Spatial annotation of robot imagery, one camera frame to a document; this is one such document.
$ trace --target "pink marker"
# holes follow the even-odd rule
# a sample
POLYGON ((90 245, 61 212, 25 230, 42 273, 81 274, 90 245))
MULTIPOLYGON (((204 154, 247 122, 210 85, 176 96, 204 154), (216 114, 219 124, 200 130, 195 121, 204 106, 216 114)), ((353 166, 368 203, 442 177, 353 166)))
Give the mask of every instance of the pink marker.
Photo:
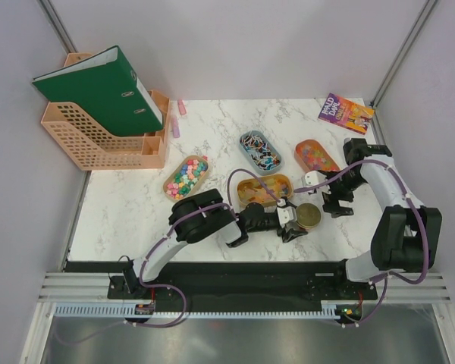
POLYGON ((172 132, 174 133, 174 138, 180 137, 180 129, 179 129, 179 122, 177 120, 177 116, 171 116, 171 123, 172 123, 172 132))
POLYGON ((187 113, 184 102, 182 100, 177 100, 177 106, 179 108, 180 115, 184 116, 187 113))

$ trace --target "green binder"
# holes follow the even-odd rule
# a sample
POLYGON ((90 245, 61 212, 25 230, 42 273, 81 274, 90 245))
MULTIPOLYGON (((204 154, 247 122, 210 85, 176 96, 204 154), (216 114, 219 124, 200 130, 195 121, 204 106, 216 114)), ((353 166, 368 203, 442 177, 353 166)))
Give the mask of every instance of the green binder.
POLYGON ((33 79, 50 102, 75 102, 118 137, 163 128, 153 102, 120 47, 115 46, 33 79))

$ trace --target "book cover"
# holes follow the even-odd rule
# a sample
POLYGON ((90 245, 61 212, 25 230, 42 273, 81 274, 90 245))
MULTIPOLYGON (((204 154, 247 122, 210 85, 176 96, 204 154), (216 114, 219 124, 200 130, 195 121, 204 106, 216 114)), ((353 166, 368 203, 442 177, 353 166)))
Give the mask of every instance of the book cover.
POLYGON ((329 93, 318 118, 364 135, 373 114, 371 108, 329 93))

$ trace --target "white marble surface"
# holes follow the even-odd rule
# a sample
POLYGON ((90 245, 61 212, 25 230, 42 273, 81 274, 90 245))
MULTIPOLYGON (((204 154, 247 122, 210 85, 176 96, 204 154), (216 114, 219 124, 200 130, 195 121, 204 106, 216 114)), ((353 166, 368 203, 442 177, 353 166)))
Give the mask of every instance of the white marble surface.
MULTIPOLYGON (((260 130, 285 160, 280 173, 295 184, 303 176, 293 157, 295 145, 318 140, 339 164, 345 166, 342 144, 359 134, 319 121, 323 99, 221 100, 185 102, 187 115, 179 116, 181 137, 170 138, 162 170, 94 171, 89 181, 70 260, 114 261, 122 255, 144 254, 168 229, 173 203, 162 192, 170 173, 191 154, 207 155, 211 172, 201 191, 218 188, 226 197, 229 173, 251 169, 237 141, 242 133, 260 130)), ((173 112, 177 114, 176 103, 173 112)), ((371 130, 366 138, 374 143, 371 130)), ((247 174, 233 178, 231 193, 239 211, 236 185, 247 174)), ((322 208, 320 195, 295 196, 295 204, 312 202, 322 208)), ((209 237, 180 251, 177 261, 319 261, 358 256, 369 249, 381 210, 369 186, 355 192, 354 216, 332 219, 323 214, 321 224, 307 236, 283 244, 274 231, 254 233, 248 243, 230 249, 209 237)))

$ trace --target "gray wall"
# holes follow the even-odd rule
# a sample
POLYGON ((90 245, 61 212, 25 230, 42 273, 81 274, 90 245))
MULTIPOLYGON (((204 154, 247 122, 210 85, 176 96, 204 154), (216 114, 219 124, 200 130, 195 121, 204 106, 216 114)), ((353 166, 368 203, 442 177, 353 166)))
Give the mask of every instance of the gray wall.
POLYGON ((52 3, 79 50, 118 44, 173 99, 370 99, 424 0, 52 3))
POLYGON ((437 6, 380 114, 409 187, 443 213, 436 266, 455 302, 455 0, 437 6))
POLYGON ((36 0, 0 0, 0 364, 20 357, 80 190, 82 173, 40 126, 46 101, 30 85, 64 56, 36 0))

